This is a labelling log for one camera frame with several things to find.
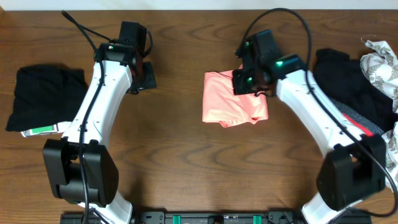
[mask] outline wooden tabletop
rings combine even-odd
[[[119,191],[140,207],[169,211],[260,211],[299,208],[317,192],[322,157],[296,115],[268,98],[269,119],[222,128],[203,123],[205,71],[232,70],[234,50],[262,11],[75,11],[81,24],[116,38],[122,21],[137,21],[153,35],[158,88],[126,95],[109,147],[119,169]],[[313,49],[333,48],[360,58],[361,37],[377,35],[398,50],[398,11],[299,11],[313,35]],[[272,29],[285,54],[304,58],[306,35],[286,13],[263,18],[253,32]],[[93,37],[99,45],[103,40]],[[315,51],[312,62],[316,61]],[[47,138],[5,132],[12,113],[16,72],[37,63],[83,68],[89,83],[93,51],[59,12],[4,12],[0,17],[0,223],[59,223],[60,214],[82,211],[53,197],[42,157]],[[385,190],[360,207],[392,208]],[[374,218],[397,223],[398,215]]]

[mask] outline clothing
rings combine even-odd
[[[83,70],[53,65],[20,68],[6,131],[26,131],[72,121],[86,92]]]
[[[378,90],[393,100],[392,111],[398,113],[398,59],[386,41],[372,42],[368,40],[365,46],[375,52],[362,56],[361,69],[364,76]],[[386,167],[398,182],[398,123],[392,130],[382,135],[387,143]]]
[[[344,114],[345,117],[348,117],[350,122],[355,125],[356,127],[363,127],[364,129],[368,130],[369,133],[372,134],[384,134],[384,131],[379,128],[377,125],[373,124],[370,120],[364,118],[355,110],[350,108],[349,106],[345,105],[344,103],[340,103],[339,101],[330,98],[330,101],[336,106],[336,108]]]
[[[268,119],[266,97],[233,93],[232,70],[206,72],[203,91],[203,122],[219,122],[227,128]]]
[[[349,106],[384,132],[392,129],[398,114],[392,111],[392,100],[374,88],[364,77],[359,60],[332,49],[317,50],[314,78],[331,98]]]

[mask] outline pink fabric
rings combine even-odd
[[[227,128],[245,122],[256,124],[268,119],[266,96],[254,94],[235,96],[232,86],[232,70],[206,72],[203,91],[203,122],[220,122]]]

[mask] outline green strip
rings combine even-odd
[[[54,131],[52,125],[51,126],[47,126],[47,127],[41,127],[41,128],[34,128],[32,129],[32,134],[40,134],[46,131]]]
[[[181,216],[173,215],[173,224],[181,224]]]
[[[253,224],[261,224],[261,216],[260,215],[253,216]]]

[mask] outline gray cloth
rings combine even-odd
[[[344,103],[340,103],[339,101],[337,101],[333,98],[330,98],[330,100],[340,112],[349,116],[353,121],[364,126],[364,128],[368,129],[373,134],[380,134],[380,135],[384,134],[384,131],[379,126],[375,125],[374,123],[372,123],[372,121],[361,116],[354,109],[350,108],[349,106],[345,105]]]

